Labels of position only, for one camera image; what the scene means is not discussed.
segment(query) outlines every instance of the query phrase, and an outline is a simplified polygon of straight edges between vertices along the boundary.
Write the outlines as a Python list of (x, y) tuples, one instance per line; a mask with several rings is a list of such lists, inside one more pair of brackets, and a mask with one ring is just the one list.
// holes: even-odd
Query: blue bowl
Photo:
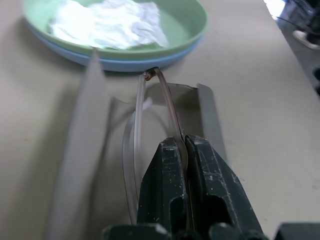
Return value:
[[(62, 57), (69, 59), (75, 63), (87, 66), (90, 60), (90, 56), (79, 54), (70, 50), (67, 50), (61, 46), (58, 46), (49, 40), (42, 37), (31, 25), (28, 24), (29, 29), (51, 50), (61, 55)], [(153, 58), (153, 59), (144, 59), (144, 60), (112, 60), (100, 58), (100, 63), (103, 70), (113, 71), (113, 72), (144, 72), (147, 69), (152, 67), (166, 67), (174, 62), (181, 60), (184, 56), (190, 53), (200, 42), (201, 39), (196, 41), (193, 45), (186, 48), (185, 50), (175, 53), (173, 55)]]

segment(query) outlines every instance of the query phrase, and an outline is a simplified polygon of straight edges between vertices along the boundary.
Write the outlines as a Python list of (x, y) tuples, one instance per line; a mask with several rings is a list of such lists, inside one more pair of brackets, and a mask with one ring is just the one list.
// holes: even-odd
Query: green bowl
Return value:
[[(25, 0), (24, 15), (28, 23), (50, 42), (78, 54), (91, 55), (92, 48), (61, 40), (49, 33), (49, 23), (59, 5), (64, 0)], [(207, 14), (197, 0), (135, 0), (137, 3), (154, 2), (160, 12), (161, 27), (169, 46), (156, 44), (142, 45), (128, 50), (100, 48), (99, 55), (104, 59), (141, 60), (173, 55), (195, 43), (203, 34), (207, 25)], [(77, 0), (88, 6), (102, 0)]]

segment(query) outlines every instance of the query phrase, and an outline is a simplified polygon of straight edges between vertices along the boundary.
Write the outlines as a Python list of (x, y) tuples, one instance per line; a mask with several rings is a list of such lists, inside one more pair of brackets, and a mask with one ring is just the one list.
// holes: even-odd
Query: white tissue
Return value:
[(59, 39), (96, 48), (124, 50), (152, 43), (168, 46), (154, 2), (104, 0), (84, 7), (66, 0), (58, 8), (50, 29)]

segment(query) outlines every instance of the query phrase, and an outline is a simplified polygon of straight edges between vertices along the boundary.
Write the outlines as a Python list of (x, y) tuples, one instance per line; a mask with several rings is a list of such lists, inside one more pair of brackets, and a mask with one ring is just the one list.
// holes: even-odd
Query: table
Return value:
[[(320, 102), (262, 0), (201, 0), (203, 42), (164, 70), (209, 86), (226, 154), (264, 232), (320, 221)], [(22, 0), (0, 0), (0, 238), (42, 239), (83, 67), (27, 29)], [(107, 73), (118, 98), (138, 76)]]

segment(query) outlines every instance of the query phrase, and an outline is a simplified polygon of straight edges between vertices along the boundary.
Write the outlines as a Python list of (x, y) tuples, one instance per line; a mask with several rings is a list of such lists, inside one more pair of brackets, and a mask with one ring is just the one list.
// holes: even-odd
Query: stacked bowls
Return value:
[[(58, 7), (64, 0), (25, 0), (24, 15), (30, 30), (50, 49), (61, 56), (87, 65), (92, 47), (61, 40), (49, 32)], [(88, 6), (102, 0), (77, 0)], [(207, 14), (197, 0), (151, 0), (159, 8), (161, 28), (169, 46), (142, 45), (128, 50), (100, 48), (100, 62), (104, 70), (116, 72), (143, 72), (152, 67), (168, 66), (191, 52), (201, 40)]]

